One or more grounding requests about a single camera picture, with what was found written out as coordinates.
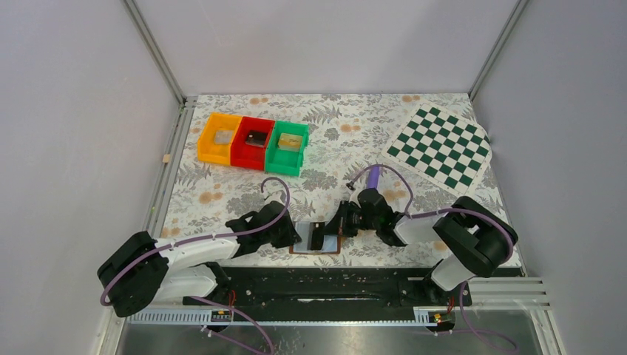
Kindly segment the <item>brown leather card holder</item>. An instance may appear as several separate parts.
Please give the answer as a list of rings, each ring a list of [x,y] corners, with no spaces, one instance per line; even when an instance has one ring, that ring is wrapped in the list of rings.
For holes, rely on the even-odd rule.
[[[296,222],[295,231],[300,241],[289,248],[290,254],[331,255],[341,251],[341,239],[338,234],[325,231],[325,222]]]

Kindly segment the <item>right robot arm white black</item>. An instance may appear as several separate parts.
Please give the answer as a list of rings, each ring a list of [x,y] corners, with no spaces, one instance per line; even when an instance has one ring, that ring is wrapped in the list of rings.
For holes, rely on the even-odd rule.
[[[453,289],[474,277],[491,277],[508,261],[519,240],[516,231],[471,197],[459,197],[450,207],[410,215],[398,212],[377,189],[365,189],[340,203],[324,225],[326,235],[354,237],[374,231],[386,245],[407,247],[437,237],[450,255],[424,278],[424,295],[441,305]]]

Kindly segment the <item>black credit card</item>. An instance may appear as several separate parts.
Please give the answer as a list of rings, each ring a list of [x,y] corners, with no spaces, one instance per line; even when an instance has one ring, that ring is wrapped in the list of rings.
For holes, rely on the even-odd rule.
[[[251,130],[245,137],[245,143],[249,146],[265,147],[268,139],[268,133],[263,131]]]
[[[311,224],[311,236],[309,241],[309,249],[319,251],[322,249],[325,241],[325,223],[315,222]]]

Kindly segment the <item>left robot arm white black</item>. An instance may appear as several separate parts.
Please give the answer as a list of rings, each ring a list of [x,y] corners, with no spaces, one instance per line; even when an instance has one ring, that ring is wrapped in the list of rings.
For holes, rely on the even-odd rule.
[[[253,254],[269,244],[276,249],[301,242],[286,207],[266,203],[226,222],[228,233],[158,242],[147,231],[133,234],[97,270],[104,287],[101,302],[118,317],[129,317],[154,301],[205,297],[219,304],[229,294],[227,281],[210,263]]]

